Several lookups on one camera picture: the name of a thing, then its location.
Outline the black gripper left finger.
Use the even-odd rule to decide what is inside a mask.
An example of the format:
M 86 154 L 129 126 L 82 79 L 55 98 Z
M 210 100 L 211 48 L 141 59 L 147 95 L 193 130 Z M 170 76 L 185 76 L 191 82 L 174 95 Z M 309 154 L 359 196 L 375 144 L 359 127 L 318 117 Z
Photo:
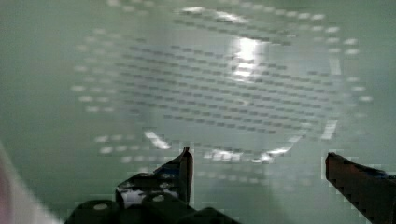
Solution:
M 138 205 L 152 193 L 168 193 L 184 203 L 190 202 L 193 156 L 189 147 L 151 173 L 139 173 L 117 185 L 116 202 L 121 208 Z

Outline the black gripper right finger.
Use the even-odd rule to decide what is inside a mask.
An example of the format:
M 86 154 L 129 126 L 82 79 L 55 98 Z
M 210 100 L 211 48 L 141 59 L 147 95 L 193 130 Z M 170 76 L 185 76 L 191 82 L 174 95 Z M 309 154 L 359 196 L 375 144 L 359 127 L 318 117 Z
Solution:
M 395 176 L 335 153 L 326 160 L 326 179 L 372 224 L 395 224 Z

